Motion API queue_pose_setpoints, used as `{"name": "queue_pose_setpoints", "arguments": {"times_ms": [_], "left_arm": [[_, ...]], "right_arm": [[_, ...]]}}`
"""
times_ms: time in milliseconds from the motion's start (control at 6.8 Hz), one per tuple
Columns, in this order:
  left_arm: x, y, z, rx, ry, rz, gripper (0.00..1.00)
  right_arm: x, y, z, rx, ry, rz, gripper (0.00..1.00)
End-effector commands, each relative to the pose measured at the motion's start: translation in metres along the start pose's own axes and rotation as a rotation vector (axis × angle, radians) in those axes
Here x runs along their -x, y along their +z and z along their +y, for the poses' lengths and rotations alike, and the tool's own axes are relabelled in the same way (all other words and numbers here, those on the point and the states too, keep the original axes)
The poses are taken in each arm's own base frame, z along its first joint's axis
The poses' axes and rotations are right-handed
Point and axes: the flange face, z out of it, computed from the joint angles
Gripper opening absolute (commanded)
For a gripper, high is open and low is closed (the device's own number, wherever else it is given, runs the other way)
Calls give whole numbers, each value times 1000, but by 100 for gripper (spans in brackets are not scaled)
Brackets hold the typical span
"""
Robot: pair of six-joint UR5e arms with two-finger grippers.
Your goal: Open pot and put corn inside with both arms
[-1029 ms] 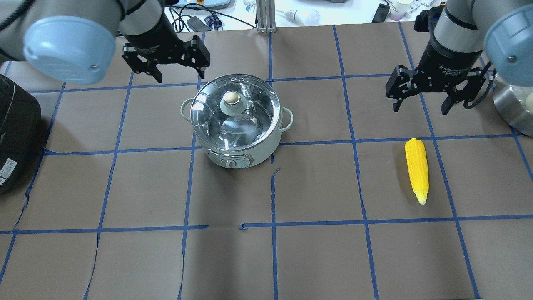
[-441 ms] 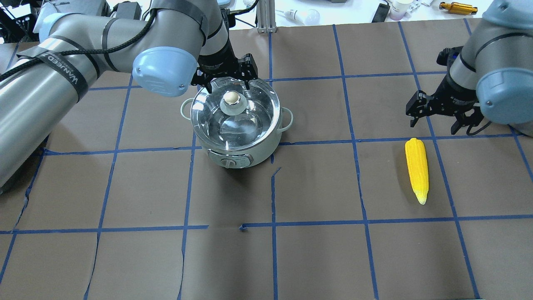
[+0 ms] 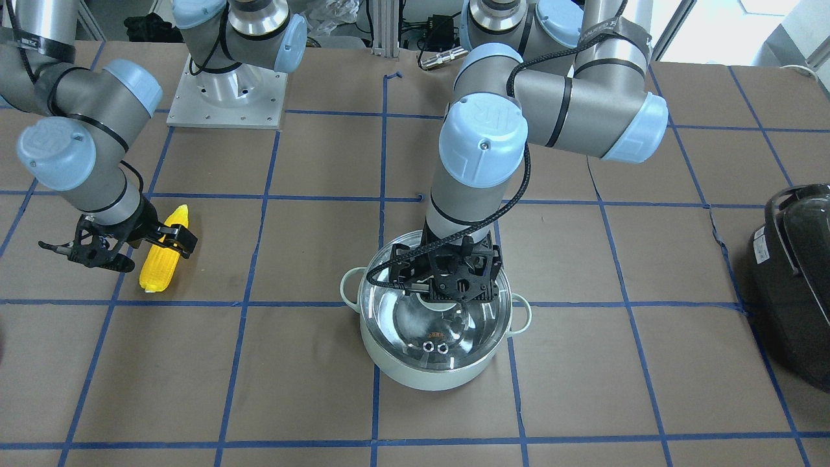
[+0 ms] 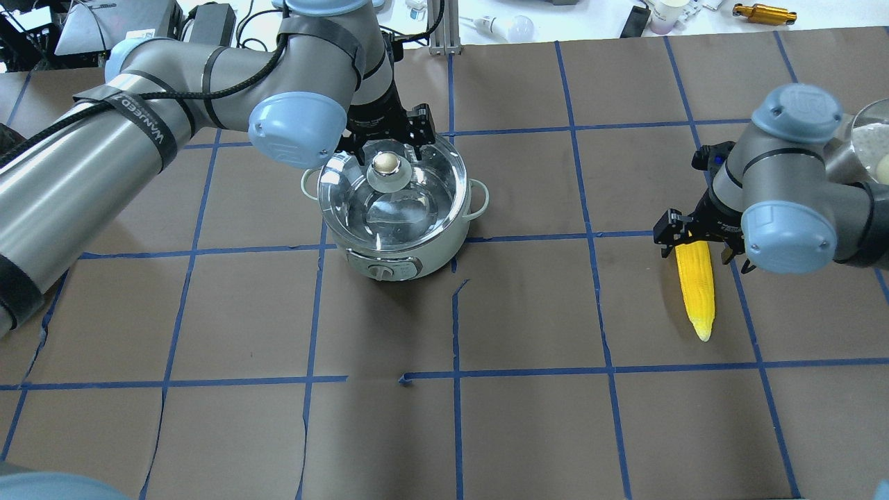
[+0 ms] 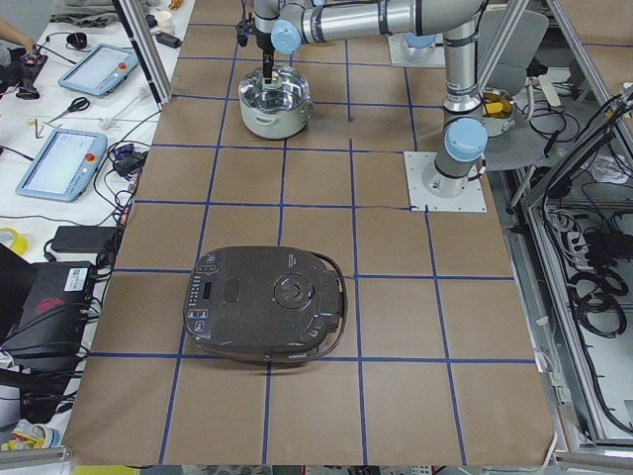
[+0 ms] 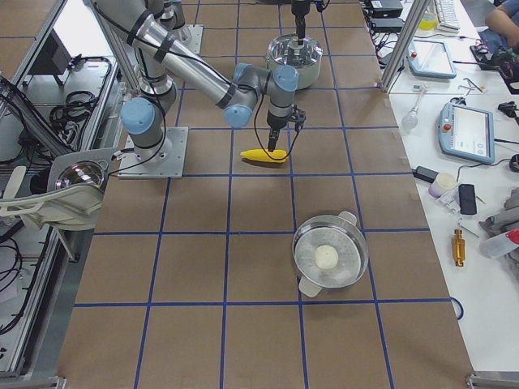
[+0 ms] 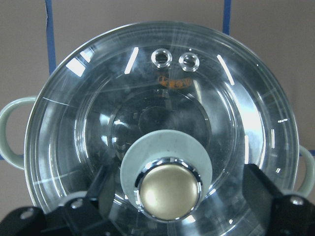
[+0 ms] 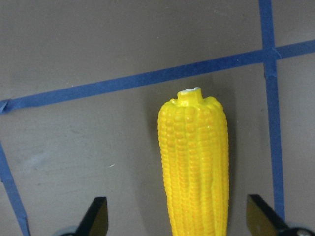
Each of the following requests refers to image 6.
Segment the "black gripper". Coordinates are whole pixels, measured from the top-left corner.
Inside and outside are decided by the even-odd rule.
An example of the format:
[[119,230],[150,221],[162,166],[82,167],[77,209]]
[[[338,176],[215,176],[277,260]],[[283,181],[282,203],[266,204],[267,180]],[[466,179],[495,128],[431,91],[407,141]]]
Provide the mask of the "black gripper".
[[270,105],[268,108],[267,124],[270,126],[268,136],[268,150],[276,149],[280,129],[287,126],[289,122],[294,124],[295,130],[301,130],[306,121],[306,111],[300,109],[296,104],[287,107]]
[[291,13],[295,16],[298,44],[303,44],[306,36],[306,16],[311,9],[312,0],[291,0]]

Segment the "person forearm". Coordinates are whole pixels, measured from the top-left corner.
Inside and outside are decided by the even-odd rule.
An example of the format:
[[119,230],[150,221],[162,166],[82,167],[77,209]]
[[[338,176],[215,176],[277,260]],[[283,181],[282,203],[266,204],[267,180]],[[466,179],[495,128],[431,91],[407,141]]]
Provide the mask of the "person forearm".
[[509,45],[518,42],[518,1],[508,0],[497,6],[486,18],[486,25],[507,38]]

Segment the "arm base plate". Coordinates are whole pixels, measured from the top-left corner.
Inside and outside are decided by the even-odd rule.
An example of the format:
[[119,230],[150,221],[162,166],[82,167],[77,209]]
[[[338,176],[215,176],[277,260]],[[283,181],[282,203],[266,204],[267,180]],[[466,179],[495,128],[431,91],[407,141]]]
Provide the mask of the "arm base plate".
[[147,151],[137,148],[135,153],[133,141],[128,138],[125,147],[131,151],[121,155],[117,176],[121,179],[181,178],[188,132],[186,126],[167,127],[164,145],[150,161],[147,159],[157,148]]
[[171,28],[166,35],[161,50],[188,56],[199,54],[204,26],[202,24],[184,24]]

